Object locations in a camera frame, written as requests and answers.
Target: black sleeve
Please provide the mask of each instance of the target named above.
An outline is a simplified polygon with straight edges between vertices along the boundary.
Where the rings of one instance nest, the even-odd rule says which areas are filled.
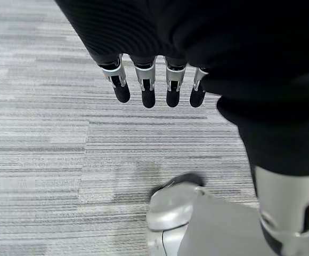
[[[251,165],[309,175],[309,0],[56,0],[91,55],[208,68]]]

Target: gray carpet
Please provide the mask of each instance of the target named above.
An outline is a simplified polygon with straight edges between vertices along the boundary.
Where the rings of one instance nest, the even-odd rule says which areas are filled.
[[[235,126],[217,96],[165,103],[157,59],[156,106],[119,103],[52,0],[0,0],[0,256],[148,255],[148,190],[197,171],[217,197],[256,206]]]

